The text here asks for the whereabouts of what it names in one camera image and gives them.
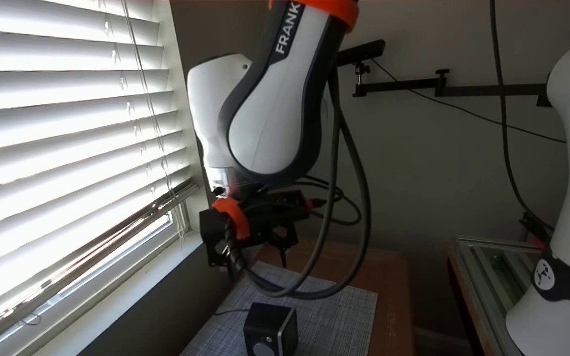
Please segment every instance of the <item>gray wall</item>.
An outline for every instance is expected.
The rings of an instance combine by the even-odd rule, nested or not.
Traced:
[[[182,65],[226,52],[252,58],[261,34],[263,1],[172,1]],[[232,284],[197,248],[135,306],[86,347],[82,356],[177,356],[214,313]]]
[[[497,7],[506,83],[544,81],[570,48],[570,0],[497,0]],[[450,68],[451,85],[496,83],[488,0],[360,2],[358,24],[343,47],[380,38],[386,41],[380,63],[400,80]],[[370,64],[367,82],[389,81]],[[514,239],[521,231],[522,209],[507,180],[500,127],[409,92],[354,98],[353,67],[339,74],[342,107],[373,194],[372,244],[407,255],[416,325],[463,336],[448,286],[446,243],[457,234]],[[510,124],[564,137],[556,112],[536,108],[535,100],[508,98]],[[445,101],[500,120],[497,98]],[[510,141],[523,197],[539,216],[556,223],[566,191],[565,145],[514,131]],[[341,149],[338,184],[357,197],[353,169]],[[326,177],[325,157],[314,172]],[[339,214],[346,217],[348,209]],[[315,235],[317,225],[303,225],[305,234]],[[332,227],[331,235],[357,243],[358,232]]]

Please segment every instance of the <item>black speaker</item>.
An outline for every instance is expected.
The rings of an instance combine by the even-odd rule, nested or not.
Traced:
[[[296,309],[252,303],[243,333],[247,356],[292,356],[298,346]]]

